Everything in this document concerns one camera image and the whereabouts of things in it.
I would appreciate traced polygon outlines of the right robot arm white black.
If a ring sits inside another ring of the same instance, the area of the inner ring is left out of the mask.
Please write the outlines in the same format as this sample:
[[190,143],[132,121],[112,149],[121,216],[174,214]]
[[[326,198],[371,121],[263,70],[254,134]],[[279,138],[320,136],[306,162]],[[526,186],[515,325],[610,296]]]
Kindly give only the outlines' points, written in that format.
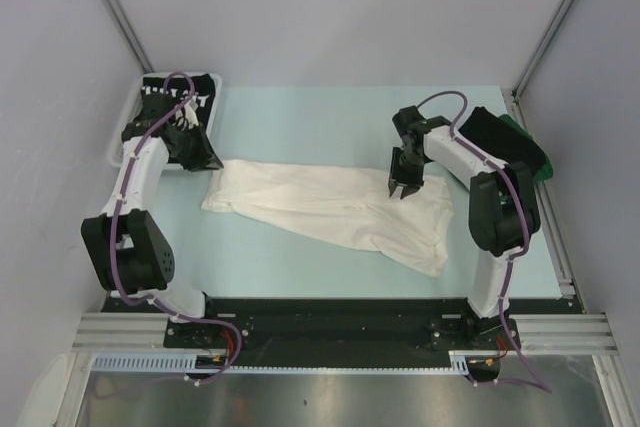
[[468,307],[459,336],[473,348],[495,338],[512,347],[517,327],[509,323],[509,288],[515,261],[540,229],[533,175],[522,161],[501,160],[464,137],[442,116],[425,118],[416,106],[392,117],[402,145],[392,150],[389,193],[402,199],[426,184],[424,166],[436,162],[469,194],[468,227],[479,249]]

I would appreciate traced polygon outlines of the white floral print t-shirt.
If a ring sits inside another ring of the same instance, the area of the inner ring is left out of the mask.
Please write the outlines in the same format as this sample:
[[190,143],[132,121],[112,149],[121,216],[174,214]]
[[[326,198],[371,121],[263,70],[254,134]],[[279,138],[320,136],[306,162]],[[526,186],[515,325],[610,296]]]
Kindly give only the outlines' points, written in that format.
[[401,199],[388,176],[370,168],[262,163],[234,159],[212,175],[201,207],[237,213],[286,231],[354,250],[379,252],[431,278],[448,260],[453,202],[441,176]]

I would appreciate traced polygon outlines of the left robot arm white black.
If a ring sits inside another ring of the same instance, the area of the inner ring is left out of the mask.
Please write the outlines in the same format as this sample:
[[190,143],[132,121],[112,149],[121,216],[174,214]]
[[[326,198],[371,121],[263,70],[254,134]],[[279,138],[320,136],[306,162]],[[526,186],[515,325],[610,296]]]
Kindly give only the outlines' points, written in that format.
[[185,322],[197,345],[214,344],[220,321],[205,312],[206,296],[175,277],[176,260],[151,210],[162,172],[176,162],[187,172],[223,164],[196,115],[193,94],[178,100],[161,91],[146,95],[121,134],[123,159],[101,213],[87,218],[81,236],[102,288],[129,306],[148,303]]

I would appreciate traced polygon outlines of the white plastic laundry basket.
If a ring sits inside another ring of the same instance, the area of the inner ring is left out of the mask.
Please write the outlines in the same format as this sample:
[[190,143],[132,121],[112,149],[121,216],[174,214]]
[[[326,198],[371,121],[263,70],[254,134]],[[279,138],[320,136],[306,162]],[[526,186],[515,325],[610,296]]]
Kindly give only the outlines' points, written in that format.
[[[164,79],[168,75],[169,72],[153,72],[143,75],[132,84],[107,148],[106,158],[111,166],[121,167],[123,159],[121,133],[141,111],[142,98],[161,90]],[[223,86],[222,78],[211,72],[188,72],[187,75],[192,78],[196,87],[197,107],[193,110],[199,123],[204,127],[209,141],[212,141],[212,130]]]

